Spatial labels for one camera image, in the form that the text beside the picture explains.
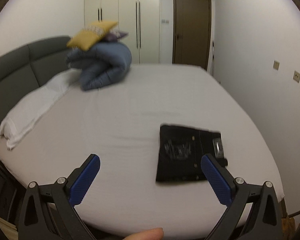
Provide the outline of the person's left hand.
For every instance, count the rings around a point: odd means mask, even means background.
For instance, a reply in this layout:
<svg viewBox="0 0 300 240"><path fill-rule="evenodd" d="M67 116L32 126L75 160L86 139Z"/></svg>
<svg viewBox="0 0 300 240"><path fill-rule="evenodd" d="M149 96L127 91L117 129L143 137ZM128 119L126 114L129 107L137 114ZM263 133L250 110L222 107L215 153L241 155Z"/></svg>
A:
<svg viewBox="0 0 300 240"><path fill-rule="evenodd" d="M154 228L125 237L123 240L161 240L164 237L163 228Z"/></svg>

